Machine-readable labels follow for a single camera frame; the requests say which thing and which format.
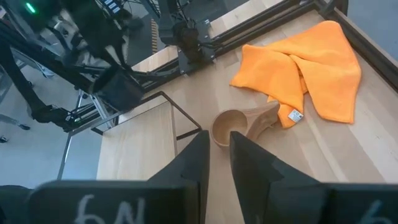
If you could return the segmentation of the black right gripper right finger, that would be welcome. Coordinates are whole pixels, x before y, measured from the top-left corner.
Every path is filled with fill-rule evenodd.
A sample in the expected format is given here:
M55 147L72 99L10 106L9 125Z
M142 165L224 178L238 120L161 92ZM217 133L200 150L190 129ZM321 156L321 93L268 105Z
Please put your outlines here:
M246 223L397 223L396 184L320 182L237 131L230 153Z

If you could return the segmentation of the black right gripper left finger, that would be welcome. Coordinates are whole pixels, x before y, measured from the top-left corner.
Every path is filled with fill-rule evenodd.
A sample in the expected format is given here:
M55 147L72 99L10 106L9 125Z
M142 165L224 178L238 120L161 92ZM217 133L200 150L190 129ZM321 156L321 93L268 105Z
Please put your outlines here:
M149 180L59 180L30 195L29 223L204 223L210 137L200 131Z

